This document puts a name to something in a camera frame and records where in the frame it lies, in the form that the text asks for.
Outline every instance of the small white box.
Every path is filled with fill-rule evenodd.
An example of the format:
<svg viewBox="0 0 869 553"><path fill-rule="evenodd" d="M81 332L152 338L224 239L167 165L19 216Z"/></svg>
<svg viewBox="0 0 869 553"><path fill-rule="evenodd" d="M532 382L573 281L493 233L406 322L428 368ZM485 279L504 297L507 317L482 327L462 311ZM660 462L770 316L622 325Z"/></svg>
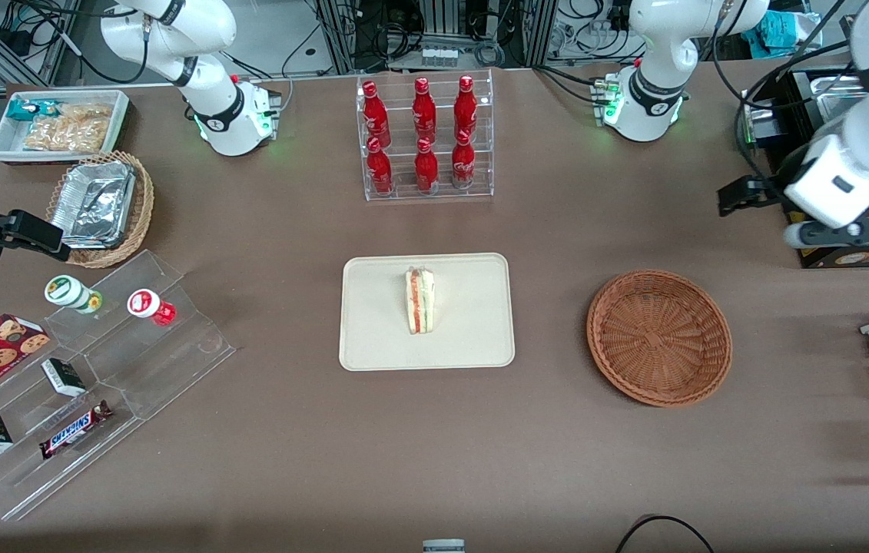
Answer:
<svg viewBox="0 0 869 553"><path fill-rule="evenodd" d="M117 146L117 139L124 126L124 116L130 104L130 99L124 92L117 90L78 90L78 91L27 91L14 92L7 102L16 99L55 99L69 104L108 104L114 106L110 116L110 127L107 136L100 147L100 154L110 153ZM0 161L5 164L56 164L56 162L72 162L86 160L96 154L76 154L72 151L31 151L24 148L24 137L31 129L30 121L16 121L1 116L0 124Z"/></svg>

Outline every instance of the white tray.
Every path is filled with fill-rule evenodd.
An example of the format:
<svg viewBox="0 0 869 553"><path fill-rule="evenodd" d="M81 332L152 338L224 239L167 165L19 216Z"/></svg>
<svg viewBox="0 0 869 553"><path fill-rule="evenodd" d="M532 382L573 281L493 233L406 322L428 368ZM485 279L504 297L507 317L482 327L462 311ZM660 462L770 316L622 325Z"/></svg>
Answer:
<svg viewBox="0 0 869 553"><path fill-rule="evenodd" d="M434 273L434 330L406 321L410 267ZM354 258L342 279L339 362L349 371L505 367L512 341L509 264L499 254Z"/></svg>

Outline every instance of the snickers bar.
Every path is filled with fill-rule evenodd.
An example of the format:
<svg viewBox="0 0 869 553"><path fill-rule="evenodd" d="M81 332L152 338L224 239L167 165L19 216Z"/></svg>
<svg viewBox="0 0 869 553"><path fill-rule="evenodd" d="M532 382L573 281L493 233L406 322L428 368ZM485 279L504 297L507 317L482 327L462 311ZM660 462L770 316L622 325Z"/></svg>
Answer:
<svg viewBox="0 0 869 553"><path fill-rule="evenodd" d="M89 409L89 412L83 413L83 416L63 428L62 431L55 434L55 436L52 436L51 440L38 444L38 447L41 448L41 456L44 456L45 459L51 459L52 455L58 454L58 452L64 449L67 445L75 443L80 436L85 434L87 431L92 430L93 427L112 416L112 414L114 413L111 412L110 407L107 406L105 399L102 400L100 405L93 407L93 409Z"/></svg>

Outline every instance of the cookie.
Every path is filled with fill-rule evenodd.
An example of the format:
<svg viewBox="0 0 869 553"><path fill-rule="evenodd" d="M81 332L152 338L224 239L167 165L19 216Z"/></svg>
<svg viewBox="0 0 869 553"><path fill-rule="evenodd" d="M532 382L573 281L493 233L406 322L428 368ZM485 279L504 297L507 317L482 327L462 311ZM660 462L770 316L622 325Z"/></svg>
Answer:
<svg viewBox="0 0 869 553"><path fill-rule="evenodd" d="M24 350L24 343L21 344L21 349ZM14 359L17 358L17 351L13 349L9 349L9 347L5 347L4 349L0 349L0 367L5 366L7 363L10 363Z"/></svg>
<svg viewBox="0 0 869 553"><path fill-rule="evenodd" d="M24 327L19 325L17 321L5 321L0 326L0 339L6 340L6 342L17 342L21 336L24 336L24 333Z"/></svg>
<svg viewBox="0 0 869 553"><path fill-rule="evenodd" d="M34 353L48 343L48 336L34 335L21 343L21 353Z"/></svg>

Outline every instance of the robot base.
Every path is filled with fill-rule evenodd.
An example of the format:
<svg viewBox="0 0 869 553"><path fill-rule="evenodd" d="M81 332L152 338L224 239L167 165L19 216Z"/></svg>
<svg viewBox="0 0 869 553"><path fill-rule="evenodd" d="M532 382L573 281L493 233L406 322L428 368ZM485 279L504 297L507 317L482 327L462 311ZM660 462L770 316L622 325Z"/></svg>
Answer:
<svg viewBox="0 0 869 553"><path fill-rule="evenodd" d="M223 155L246 154L266 140L277 137L280 95L271 97L265 88L255 87L251 83L238 83L237 86L244 93L244 108L227 130L214 132L195 118L202 138L208 141L213 150Z"/></svg>
<svg viewBox="0 0 869 553"><path fill-rule="evenodd" d="M603 90L592 87L592 99L609 102L609 105L595 106L595 122L599 127L616 129L629 140L654 141L676 122L683 99L677 99L673 109L664 104L666 111L662 115L649 115L629 91L629 78L633 73L635 67L623 68L605 76Z"/></svg>

